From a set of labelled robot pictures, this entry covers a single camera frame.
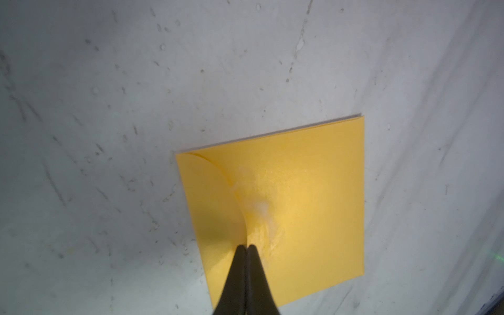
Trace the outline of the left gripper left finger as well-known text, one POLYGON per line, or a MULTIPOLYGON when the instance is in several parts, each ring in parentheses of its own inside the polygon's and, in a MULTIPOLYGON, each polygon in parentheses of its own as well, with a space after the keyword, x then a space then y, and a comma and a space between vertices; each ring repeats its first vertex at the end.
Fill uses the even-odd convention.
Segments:
POLYGON ((214 315, 244 315, 246 292, 247 249, 243 245, 236 248, 232 264, 223 287, 214 315))

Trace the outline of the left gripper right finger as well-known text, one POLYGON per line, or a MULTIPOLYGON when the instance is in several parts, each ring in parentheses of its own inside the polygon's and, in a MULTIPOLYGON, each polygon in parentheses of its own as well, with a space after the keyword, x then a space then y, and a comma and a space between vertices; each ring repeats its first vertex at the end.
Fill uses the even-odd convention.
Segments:
POLYGON ((247 248, 246 258, 246 314, 279 315, 266 274, 255 245, 247 248))

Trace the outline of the yellow envelope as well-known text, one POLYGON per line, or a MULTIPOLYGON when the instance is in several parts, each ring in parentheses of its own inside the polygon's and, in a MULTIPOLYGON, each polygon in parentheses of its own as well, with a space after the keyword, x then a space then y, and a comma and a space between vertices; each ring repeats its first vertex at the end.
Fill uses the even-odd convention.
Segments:
POLYGON ((212 304, 239 245, 278 306, 364 273, 364 118, 176 157, 212 304))

